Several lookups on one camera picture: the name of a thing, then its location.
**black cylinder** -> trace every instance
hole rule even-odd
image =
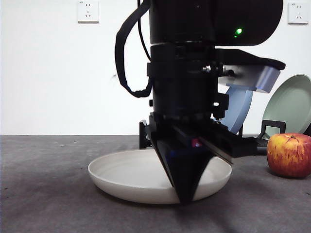
[[[257,45],[277,28],[283,0],[152,0],[152,44]]]
[[[202,71],[214,48],[195,44],[151,47],[148,76],[153,78],[153,107],[168,118],[211,114],[217,96],[218,76]]]

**gray carpet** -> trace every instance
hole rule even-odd
[[[123,201],[93,184],[93,159],[137,148],[138,136],[2,136],[1,232],[311,232],[311,176],[275,176],[265,157],[236,160],[220,192],[187,206]]]

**robotic arm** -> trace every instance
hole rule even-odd
[[[256,153],[254,138],[231,133],[217,120],[229,108],[218,83],[269,93],[285,64],[215,46],[257,45],[275,31],[282,0],[144,0],[116,38],[121,85],[135,97],[153,91],[145,131],[181,203],[192,201],[209,160]],[[145,90],[132,91],[124,72],[124,45],[149,10],[151,62]]]

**plate rim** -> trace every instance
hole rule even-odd
[[[124,184],[124,183],[112,182],[112,181],[110,181],[110,180],[107,180],[107,179],[104,179],[104,178],[102,178],[102,177],[97,176],[96,174],[94,174],[94,173],[90,170],[90,167],[91,167],[91,165],[92,165],[93,163],[95,163],[96,161],[101,160],[101,159],[103,159],[103,158],[106,158],[107,156],[110,157],[110,156],[115,156],[115,155],[117,155],[117,154],[122,154],[122,153],[125,153],[125,152],[136,152],[136,151],[141,152],[141,151],[149,151],[149,150],[156,153],[156,151],[155,151],[154,149],[142,149],[142,150],[123,150],[123,151],[118,151],[118,152],[113,152],[113,153],[110,153],[110,154],[102,155],[102,156],[100,156],[100,157],[94,159],[93,161],[91,161],[91,162],[89,163],[89,165],[87,166],[87,170],[88,170],[89,175],[91,176],[91,178],[92,178],[92,176],[93,176],[93,177],[95,177],[96,179],[98,179],[98,180],[100,180],[100,181],[103,181],[103,182],[106,182],[106,183],[110,183],[110,184],[113,184],[113,185],[119,185],[119,186],[128,187],[128,188],[153,189],[153,190],[170,190],[170,189],[173,189],[173,186],[170,186],[170,187],[152,187],[152,186],[149,186],[149,187],[147,187],[147,186],[137,186],[137,185],[126,185],[126,184]],[[228,177],[230,178],[230,176],[231,176],[231,174],[232,174],[232,166],[231,166],[230,164],[228,164],[225,160],[221,159],[221,158],[218,157],[218,156],[214,156],[213,158],[216,158],[216,159],[218,159],[219,161],[224,162],[224,163],[228,166],[229,172],[226,173],[225,176],[222,177],[221,179],[219,179],[219,180],[217,180],[217,181],[212,181],[212,182],[210,182],[210,183],[208,183],[208,184],[214,184],[214,183],[221,182],[221,181],[227,179]]]

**white wall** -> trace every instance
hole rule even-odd
[[[150,98],[132,97],[113,77],[115,35],[136,1],[100,0],[99,24],[78,24],[76,2],[1,1],[2,135],[138,134],[148,119]],[[147,16],[142,24],[149,46]],[[311,77],[311,26],[287,25],[287,4],[270,39],[242,49],[287,64],[272,93],[295,74]],[[147,59],[136,27],[125,54],[129,85],[143,89]],[[259,133],[270,97],[254,94],[245,133]]]

